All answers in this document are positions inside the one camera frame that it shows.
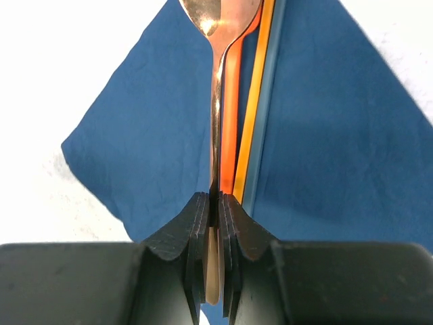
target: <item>blue cloth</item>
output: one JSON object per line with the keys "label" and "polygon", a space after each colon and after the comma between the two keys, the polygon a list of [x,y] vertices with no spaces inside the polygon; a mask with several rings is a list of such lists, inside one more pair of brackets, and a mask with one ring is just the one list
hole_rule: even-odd
{"label": "blue cloth", "polygon": [[[244,43],[240,129],[256,42]],[[208,190],[211,57],[168,0],[62,144],[132,240]],[[254,218],[286,240],[433,251],[433,128],[336,0],[286,6]],[[204,309],[225,323],[221,305]]]}

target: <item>orange stick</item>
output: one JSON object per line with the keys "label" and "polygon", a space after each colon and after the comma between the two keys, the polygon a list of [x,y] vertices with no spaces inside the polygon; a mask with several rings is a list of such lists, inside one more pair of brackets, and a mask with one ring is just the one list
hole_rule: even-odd
{"label": "orange stick", "polygon": [[254,32],[260,23],[262,8],[246,32],[229,48],[225,59],[223,135],[221,140],[220,190],[232,194],[235,178],[237,111],[239,107],[239,84],[242,60],[242,45],[246,36]]}

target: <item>yellow straw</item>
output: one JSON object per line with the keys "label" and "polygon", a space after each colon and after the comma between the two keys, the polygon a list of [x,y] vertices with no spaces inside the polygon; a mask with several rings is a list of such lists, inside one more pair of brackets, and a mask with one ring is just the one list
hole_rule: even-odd
{"label": "yellow straw", "polygon": [[264,0],[262,20],[260,22],[260,29],[258,31],[256,57],[254,59],[254,67],[252,69],[251,86],[250,92],[248,94],[244,128],[242,130],[241,146],[239,150],[239,158],[237,160],[237,169],[233,186],[233,195],[240,204],[242,204],[242,200],[244,198],[244,188],[246,173],[248,171],[248,161],[250,160],[252,134],[254,132],[254,123],[256,121],[257,104],[258,98],[260,96],[260,88],[262,85],[262,76],[265,67],[266,52],[268,48],[269,32],[271,30],[274,5],[275,0]]}

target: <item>white surface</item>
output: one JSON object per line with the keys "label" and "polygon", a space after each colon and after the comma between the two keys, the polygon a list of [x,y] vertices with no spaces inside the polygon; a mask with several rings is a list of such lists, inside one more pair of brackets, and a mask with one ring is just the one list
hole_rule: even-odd
{"label": "white surface", "polygon": [[[433,1],[342,2],[433,121]],[[163,3],[0,2],[0,243],[129,240],[60,144]]]}

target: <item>copper spoon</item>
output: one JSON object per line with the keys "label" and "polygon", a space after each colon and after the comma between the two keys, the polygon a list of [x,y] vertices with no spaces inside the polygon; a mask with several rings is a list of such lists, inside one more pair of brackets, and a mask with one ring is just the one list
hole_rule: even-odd
{"label": "copper spoon", "polygon": [[262,0],[179,0],[183,10],[212,47],[210,101],[210,229],[205,269],[206,301],[216,305],[222,273],[218,251],[219,157],[221,142],[221,78],[227,50],[251,25]]}

